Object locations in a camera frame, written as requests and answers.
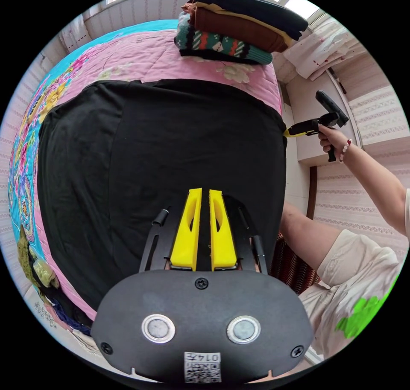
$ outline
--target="green fabric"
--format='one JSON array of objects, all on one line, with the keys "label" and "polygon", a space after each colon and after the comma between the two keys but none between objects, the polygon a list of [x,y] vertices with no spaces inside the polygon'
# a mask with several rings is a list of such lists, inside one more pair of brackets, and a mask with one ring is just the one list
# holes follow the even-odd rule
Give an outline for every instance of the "green fabric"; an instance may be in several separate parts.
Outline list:
[{"label": "green fabric", "polygon": [[23,225],[20,226],[20,238],[17,242],[17,251],[18,251],[18,262],[23,269],[24,275],[26,278],[36,287],[37,292],[41,300],[45,303],[48,303],[46,297],[39,291],[40,285],[34,279],[33,272],[30,268],[29,263],[29,241],[27,240],[26,233],[24,232]]},{"label": "green fabric", "polygon": [[40,284],[33,276],[33,272],[29,263],[29,255],[35,260],[33,266],[34,270],[37,274],[37,277],[44,286],[49,287],[51,285],[55,288],[58,288],[60,286],[59,280],[50,266],[42,259],[37,258],[34,250],[29,245],[29,241],[27,240],[26,233],[24,232],[24,227],[22,225],[20,226],[20,237],[17,242],[17,251],[18,262],[23,269],[24,275],[26,275],[26,278],[34,285],[41,300],[45,303],[48,303],[46,297],[39,290]]},{"label": "green fabric", "polygon": [[346,339],[357,337],[380,310],[392,291],[397,277],[383,298],[378,299],[376,296],[368,300],[360,298],[353,308],[352,316],[343,317],[336,325],[335,332],[342,331]]},{"label": "green fabric", "polygon": [[179,15],[174,41],[180,50],[213,50],[231,57],[253,60],[259,64],[272,63],[271,53],[232,37],[196,30],[190,25],[189,19],[189,13],[183,12]]}]

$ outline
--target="pink quilt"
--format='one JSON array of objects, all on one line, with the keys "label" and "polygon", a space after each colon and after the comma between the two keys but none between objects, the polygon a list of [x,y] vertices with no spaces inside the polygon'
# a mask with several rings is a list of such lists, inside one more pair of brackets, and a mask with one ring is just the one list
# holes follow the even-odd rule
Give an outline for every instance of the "pink quilt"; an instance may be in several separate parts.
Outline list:
[{"label": "pink quilt", "polygon": [[[141,80],[144,83],[162,79],[198,79],[236,87],[281,114],[280,93],[272,64],[247,65],[181,57],[173,42],[174,36],[175,30],[140,32],[93,46],[74,62],[68,71],[69,79],[62,79],[52,88],[46,99],[49,102],[46,109],[72,99],[97,80]],[[42,251],[67,297],[94,320],[96,312],[77,294],[51,256],[38,206],[36,166],[34,163],[34,217]]]}]

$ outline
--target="brown chair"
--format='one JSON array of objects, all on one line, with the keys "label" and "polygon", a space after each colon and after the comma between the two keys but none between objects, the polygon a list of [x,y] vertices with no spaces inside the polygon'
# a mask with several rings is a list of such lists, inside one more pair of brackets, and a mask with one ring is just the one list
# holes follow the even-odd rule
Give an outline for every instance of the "brown chair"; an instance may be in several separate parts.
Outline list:
[{"label": "brown chair", "polygon": [[281,234],[276,241],[269,275],[291,287],[298,295],[320,281],[318,274],[291,250]]}]

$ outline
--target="white curtain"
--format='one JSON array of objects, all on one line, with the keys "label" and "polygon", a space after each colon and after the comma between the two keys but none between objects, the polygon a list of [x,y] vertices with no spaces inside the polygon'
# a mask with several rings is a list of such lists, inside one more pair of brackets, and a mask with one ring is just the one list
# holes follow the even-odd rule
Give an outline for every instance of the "white curtain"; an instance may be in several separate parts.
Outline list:
[{"label": "white curtain", "polygon": [[69,53],[92,40],[84,24],[83,15],[79,15],[62,29],[59,36]]},{"label": "white curtain", "polygon": [[330,19],[287,49],[283,56],[295,66],[298,74],[313,81],[329,67],[365,52],[348,29]]}]

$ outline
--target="label sticker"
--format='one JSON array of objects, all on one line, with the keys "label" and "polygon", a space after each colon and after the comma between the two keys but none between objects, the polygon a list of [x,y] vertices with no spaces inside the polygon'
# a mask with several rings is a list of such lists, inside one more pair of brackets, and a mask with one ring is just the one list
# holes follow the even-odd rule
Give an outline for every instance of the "label sticker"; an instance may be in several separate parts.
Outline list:
[{"label": "label sticker", "polygon": [[185,383],[220,383],[220,353],[184,353]]}]

